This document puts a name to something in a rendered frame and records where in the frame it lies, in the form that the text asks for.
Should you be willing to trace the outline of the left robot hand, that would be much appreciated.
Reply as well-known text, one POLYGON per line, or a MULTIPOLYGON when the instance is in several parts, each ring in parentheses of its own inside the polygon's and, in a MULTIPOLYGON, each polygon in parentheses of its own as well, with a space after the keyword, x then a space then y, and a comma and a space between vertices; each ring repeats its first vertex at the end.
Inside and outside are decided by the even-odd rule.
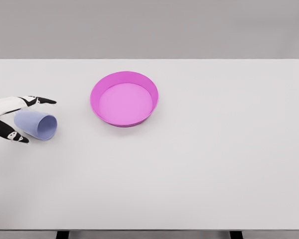
MULTIPOLYGON (((37 104, 51 104, 57 102, 51 99, 38 96, 5 97, 0 99, 0 117, 6 114, 14 113, 19 110, 30 108, 37 104)), ((29 143, 29 139, 22 136, 13 127, 0 120, 0 137, 21 143, 29 143)))

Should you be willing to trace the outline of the lavender blue cup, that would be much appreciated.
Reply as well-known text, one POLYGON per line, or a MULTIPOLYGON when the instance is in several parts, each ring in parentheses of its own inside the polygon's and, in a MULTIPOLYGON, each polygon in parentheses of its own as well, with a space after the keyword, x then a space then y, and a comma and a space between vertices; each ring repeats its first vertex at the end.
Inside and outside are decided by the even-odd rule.
POLYGON ((14 117, 14 124, 25 133, 40 140, 51 139, 58 127, 57 119, 37 111, 19 111, 14 117))

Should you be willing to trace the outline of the pink round plate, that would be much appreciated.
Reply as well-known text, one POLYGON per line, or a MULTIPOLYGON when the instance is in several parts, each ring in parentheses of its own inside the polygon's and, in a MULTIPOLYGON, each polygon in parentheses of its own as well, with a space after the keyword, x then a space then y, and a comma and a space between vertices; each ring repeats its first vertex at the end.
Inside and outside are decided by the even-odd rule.
POLYGON ((104 122, 132 127, 144 122, 158 105, 159 93, 147 76, 132 71, 115 72, 93 87, 90 106, 104 122))

